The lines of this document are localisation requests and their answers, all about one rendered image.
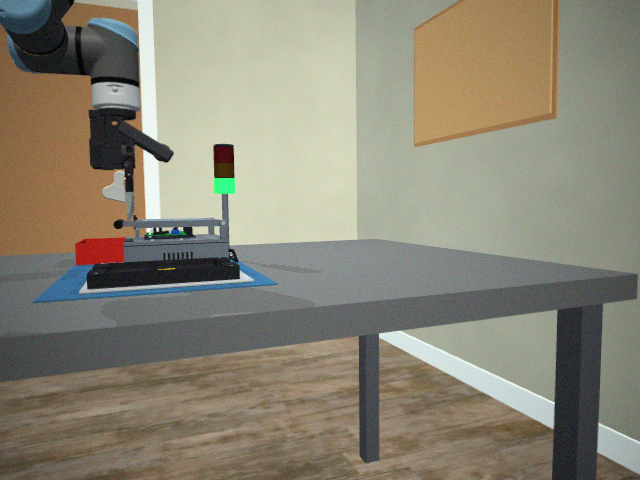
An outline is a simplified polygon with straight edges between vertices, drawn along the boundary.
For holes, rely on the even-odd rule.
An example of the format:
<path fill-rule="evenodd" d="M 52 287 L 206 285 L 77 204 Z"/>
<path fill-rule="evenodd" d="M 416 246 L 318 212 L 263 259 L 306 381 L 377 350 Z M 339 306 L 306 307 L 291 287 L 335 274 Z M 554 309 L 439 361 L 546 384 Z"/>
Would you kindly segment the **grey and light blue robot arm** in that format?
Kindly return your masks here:
<path fill-rule="evenodd" d="M 34 74 L 91 75 L 94 109 L 140 111 L 136 32 L 122 22 L 106 18 L 91 19 L 88 27 L 64 25 L 61 19 L 74 2 L 0 0 L 0 24 L 7 31 L 15 65 Z M 167 163 L 174 155 L 167 145 L 125 121 L 118 132 L 158 161 Z"/>

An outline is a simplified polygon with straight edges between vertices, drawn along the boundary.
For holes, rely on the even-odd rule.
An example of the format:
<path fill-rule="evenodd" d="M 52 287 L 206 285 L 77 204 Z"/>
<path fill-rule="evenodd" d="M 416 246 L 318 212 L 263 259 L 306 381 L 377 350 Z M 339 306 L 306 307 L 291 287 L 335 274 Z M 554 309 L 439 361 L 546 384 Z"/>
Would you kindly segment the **red bin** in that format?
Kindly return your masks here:
<path fill-rule="evenodd" d="M 75 244 L 76 265 L 124 262 L 125 238 L 83 239 Z"/>

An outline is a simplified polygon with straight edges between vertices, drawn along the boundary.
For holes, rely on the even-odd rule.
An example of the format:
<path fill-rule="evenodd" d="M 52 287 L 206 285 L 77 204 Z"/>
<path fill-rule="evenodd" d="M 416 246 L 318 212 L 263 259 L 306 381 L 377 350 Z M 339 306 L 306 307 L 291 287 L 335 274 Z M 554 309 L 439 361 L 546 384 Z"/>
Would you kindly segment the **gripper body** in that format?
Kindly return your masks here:
<path fill-rule="evenodd" d="M 127 161 L 127 151 L 132 151 L 135 169 L 135 142 L 118 132 L 118 128 L 123 121 L 136 119 L 136 112 L 124 108 L 100 108 L 89 110 L 89 118 L 92 138 L 89 139 L 90 166 L 103 170 L 123 169 L 124 161 Z M 117 124 L 112 125 L 113 121 Z"/>

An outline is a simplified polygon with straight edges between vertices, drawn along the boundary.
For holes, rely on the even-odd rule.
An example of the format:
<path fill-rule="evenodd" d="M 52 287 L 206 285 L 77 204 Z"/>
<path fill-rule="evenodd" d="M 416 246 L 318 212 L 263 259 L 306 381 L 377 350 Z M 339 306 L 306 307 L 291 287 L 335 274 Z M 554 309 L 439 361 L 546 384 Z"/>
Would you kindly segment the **green circuit board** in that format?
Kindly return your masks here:
<path fill-rule="evenodd" d="M 147 236 L 171 236 L 171 235 L 187 235 L 183 231 L 179 230 L 165 230 L 159 232 L 153 232 L 153 228 L 150 228 L 151 235 L 148 235 L 149 232 L 146 232 Z"/>

